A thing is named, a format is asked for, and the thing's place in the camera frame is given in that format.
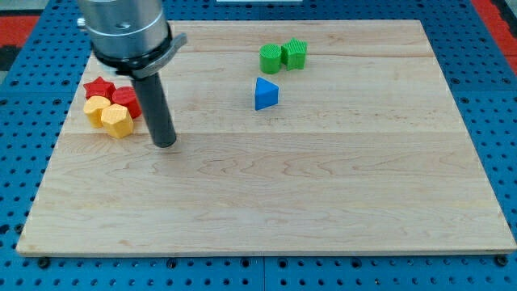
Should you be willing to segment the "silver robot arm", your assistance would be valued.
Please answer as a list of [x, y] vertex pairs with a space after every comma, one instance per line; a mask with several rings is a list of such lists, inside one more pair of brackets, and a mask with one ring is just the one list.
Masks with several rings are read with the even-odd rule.
[[172, 146], [177, 136], [159, 71], [187, 35], [172, 32], [160, 0], [78, 0], [78, 7], [96, 58], [114, 74], [131, 78], [153, 143]]

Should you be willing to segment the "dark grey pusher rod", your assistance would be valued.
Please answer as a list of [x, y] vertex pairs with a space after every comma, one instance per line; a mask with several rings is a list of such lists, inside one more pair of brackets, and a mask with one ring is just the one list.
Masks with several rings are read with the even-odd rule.
[[159, 74], [133, 79], [132, 87], [153, 143], [160, 148], [172, 146], [177, 137]]

